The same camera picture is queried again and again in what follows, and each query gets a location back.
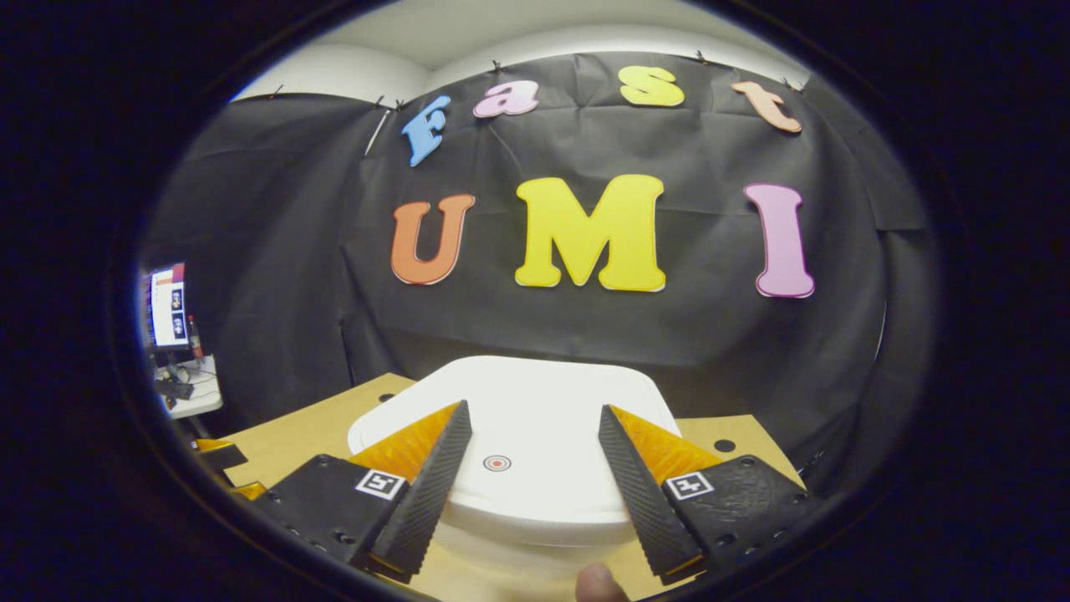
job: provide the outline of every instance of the white ceiling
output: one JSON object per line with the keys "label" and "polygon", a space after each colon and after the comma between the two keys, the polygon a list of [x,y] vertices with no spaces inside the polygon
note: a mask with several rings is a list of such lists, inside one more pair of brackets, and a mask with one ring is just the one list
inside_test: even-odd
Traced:
{"label": "white ceiling", "polygon": [[515,37],[590,25],[647,25],[700,33],[796,64],[705,9],[678,0],[401,0],[317,42],[372,48],[433,71]]}

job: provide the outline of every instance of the foam letter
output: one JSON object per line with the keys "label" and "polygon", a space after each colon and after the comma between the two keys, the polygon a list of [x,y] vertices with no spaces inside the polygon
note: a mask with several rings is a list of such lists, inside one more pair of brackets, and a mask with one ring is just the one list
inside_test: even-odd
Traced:
{"label": "foam letter", "polygon": [[684,102],[684,91],[670,83],[676,76],[659,66],[626,66],[616,76],[625,83],[621,93],[633,105],[674,107]]}
{"label": "foam letter", "polygon": [[747,99],[753,105],[758,114],[762,115],[762,119],[768,121],[774,127],[792,133],[802,130],[802,124],[797,119],[792,119],[780,111],[780,107],[777,105],[784,104],[784,101],[780,96],[773,92],[766,92],[753,81],[733,83],[732,89],[736,92],[747,94]]}
{"label": "foam letter", "polygon": [[494,86],[484,94],[487,98],[475,105],[472,114],[476,117],[495,117],[502,114],[521,114],[538,106],[535,99],[538,83],[529,79],[509,81]]}
{"label": "foam letter", "polygon": [[799,192],[773,184],[751,184],[744,188],[762,216],[765,236],[765,271],[754,284],[766,296],[810,296],[813,278],[806,271],[802,236],[795,207],[802,204]]}
{"label": "foam letter", "polygon": [[652,175],[617,175],[587,216],[560,177],[520,184],[517,196],[528,203],[528,249],[516,273],[517,283],[552,287],[561,281],[561,269],[551,263],[555,243],[568,275],[583,285],[609,244],[609,261],[598,273],[603,287],[661,290],[666,275],[657,265],[654,202],[662,190],[661,180]]}
{"label": "foam letter", "polygon": [[427,108],[419,111],[419,114],[412,118],[412,121],[401,128],[401,133],[409,136],[409,144],[412,145],[410,167],[415,167],[442,143],[442,136],[434,134],[434,132],[446,126],[446,115],[439,109],[448,104],[449,96],[434,98],[431,104],[427,105]]}
{"label": "foam letter", "polygon": [[475,204],[475,197],[469,194],[447,196],[439,201],[442,211],[442,237],[439,253],[430,261],[416,257],[416,241],[419,238],[419,221],[431,210],[427,202],[410,202],[394,211],[397,226],[394,229],[394,246],[391,249],[391,268],[394,275],[407,283],[434,283],[444,279],[457,264],[457,252],[461,246],[464,229],[464,212]]}

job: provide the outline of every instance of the cardboard surface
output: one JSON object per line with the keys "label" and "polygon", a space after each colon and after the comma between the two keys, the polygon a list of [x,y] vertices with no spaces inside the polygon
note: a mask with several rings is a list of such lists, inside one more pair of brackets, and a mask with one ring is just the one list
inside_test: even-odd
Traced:
{"label": "cardboard surface", "polygon": [[[349,458],[347,434],[353,422],[378,407],[383,395],[397,395],[414,381],[384,374],[360,387],[339,393],[318,404],[221,437],[233,442],[249,462],[226,470],[238,484],[260,481],[271,488],[319,453]],[[690,418],[676,421],[684,438],[721,460],[753,454],[802,485],[780,448],[752,416]],[[721,441],[735,449],[715,448]],[[452,528],[440,524],[439,528]],[[628,597],[638,600],[668,589],[651,573],[638,541],[623,545],[605,559]],[[678,587],[687,580],[675,584]],[[572,602],[572,580],[546,578],[531,573],[516,574],[482,567],[454,554],[434,541],[427,551],[424,567],[410,586],[443,602]]]}

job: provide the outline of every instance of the black fabric backdrop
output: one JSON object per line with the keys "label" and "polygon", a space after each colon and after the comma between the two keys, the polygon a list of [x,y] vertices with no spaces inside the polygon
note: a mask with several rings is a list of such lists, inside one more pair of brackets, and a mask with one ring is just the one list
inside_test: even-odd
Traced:
{"label": "black fabric backdrop", "polygon": [[[683,105],[630,105],[616,73],[631,64],[672,72]],[[535,110],[472,114],[489,88],[516,79],[539,83]],[[802,132],[764,121],[732,90],[743,80],[781,95]],[[401,127],[440,94],[452,98],[442,144],[410,167]],[[517,284],[526,231],[517,186],[563,177],[590,213],[624,173],[664,183],[656,203],[664,290],[607,290],[594,277],[577,287],[567,274],[553,289]],[[802,197],[816,282],[807,298],[754,287],[763,235],[743,189],[763,182]],[[418,243],[427,259],[438,249],[438,201],[455,194],[475,196],[456,267],[432,285],[402,282],[389,263],[394,210],[431,203]],[[924,228],[892,151],[820,80],[800,93],[722,65],[602,52],[473,76],[400,112],[316,94],[232,103],[177,166],[143,257],[147,266],[187,263],[187,303],[226,400],[204,417],[217,431],[383,372],[422,379],[493,354],[635,368],[676,417],[753,414],[809,469],[850,438],[877,353],[888,285],[881,236]],[[603,250],[593,273],[606,259]]]}

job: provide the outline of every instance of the human thumb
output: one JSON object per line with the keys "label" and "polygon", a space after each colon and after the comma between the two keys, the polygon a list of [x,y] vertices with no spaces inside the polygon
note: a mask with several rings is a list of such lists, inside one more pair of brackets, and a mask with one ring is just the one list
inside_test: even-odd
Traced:
{"label": "human thumb", "polygon": [[587,565],[576,577],[576,602],[628,602],[606,565]]}

